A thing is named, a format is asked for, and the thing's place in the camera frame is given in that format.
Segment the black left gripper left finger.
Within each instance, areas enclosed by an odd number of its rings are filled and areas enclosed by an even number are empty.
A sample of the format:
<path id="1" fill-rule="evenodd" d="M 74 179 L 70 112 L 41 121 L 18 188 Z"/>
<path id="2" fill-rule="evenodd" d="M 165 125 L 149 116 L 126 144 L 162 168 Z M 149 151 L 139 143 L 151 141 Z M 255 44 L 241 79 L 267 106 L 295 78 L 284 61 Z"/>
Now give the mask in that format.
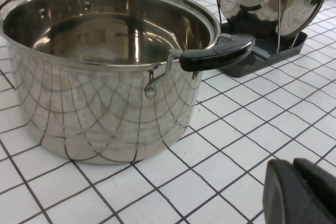
<path id="1" fill-rule="evenodd" d="M 288 161 L 267 164 L 264 185 L 266 223 L 315 223 L 315 202 L 307 182 Z"/>

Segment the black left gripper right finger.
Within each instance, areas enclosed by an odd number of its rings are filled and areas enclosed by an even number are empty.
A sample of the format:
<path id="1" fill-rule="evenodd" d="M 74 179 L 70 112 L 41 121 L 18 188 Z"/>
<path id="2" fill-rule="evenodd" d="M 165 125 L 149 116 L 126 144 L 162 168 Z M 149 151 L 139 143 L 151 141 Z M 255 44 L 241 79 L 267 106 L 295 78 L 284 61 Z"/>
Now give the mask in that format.
<path id="1" fill-rule="evenodd" d="M 309 203 L 309 223 L 335 223 L 335 176 L 304 158 L 293 165 L 303 179 Z"/>

